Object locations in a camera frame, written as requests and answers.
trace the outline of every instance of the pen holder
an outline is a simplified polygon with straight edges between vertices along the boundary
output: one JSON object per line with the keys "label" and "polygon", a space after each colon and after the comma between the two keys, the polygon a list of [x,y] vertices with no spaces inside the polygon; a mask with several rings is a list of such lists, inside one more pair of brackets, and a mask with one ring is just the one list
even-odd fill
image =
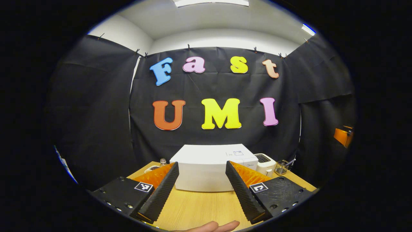
{"label": "pen holder", "polygon": [[286,160],[282,160],[279,162],[276,162],[276,166],[275,166],[275,173],[277,175],[283,175],[288,171],[288,167],[286,166],[288,162]]}

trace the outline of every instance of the wooden table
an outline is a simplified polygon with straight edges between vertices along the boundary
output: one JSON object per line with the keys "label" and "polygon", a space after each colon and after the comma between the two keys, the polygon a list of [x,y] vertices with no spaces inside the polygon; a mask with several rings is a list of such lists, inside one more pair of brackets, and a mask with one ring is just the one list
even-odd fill
{"label": "wooden table", "polygon": [[[128,178],[133,179],[143,175],[144,171],[150,166],[159,164],[158,162],[150,162],[128,176]],[[283,176],[308,191],[316,189],[291,171],[286,172]],[[275,177],[278,177],[278,175],[273,173],[272,178]],[[240,222],[235,231],[252,226],[246,219],[234,191],[191,192],[178,190],[176,187],[173,187],[159,218],[153,223],[153,226],[164,230],[187,230],[204,225],[210,221],[224,225],[234,220]]]}

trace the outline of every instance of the finger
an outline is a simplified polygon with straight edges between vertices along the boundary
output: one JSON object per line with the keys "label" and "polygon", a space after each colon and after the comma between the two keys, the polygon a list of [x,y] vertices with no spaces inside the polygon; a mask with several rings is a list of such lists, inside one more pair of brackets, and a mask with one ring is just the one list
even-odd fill
{"label": "finger", "polygon": [[238,222],[238,221],[233,221],[233,222],[230,222],[230,223],[228,223],[228,224],[219,226],[219,227],[218,227],[216,230],[214,230],[213,232],[229,232],[229,231],[234,230],[236,227],[238,227],[239,224],[240,224],[240,222]]}
{"label": "finger", "polygon": [[186,232],[213,232],[219,227],[218,223],[215,221],[211,221],[209,223],[204,224],[203,226],[199,226],[196,228],[192,228],[186,230]]}

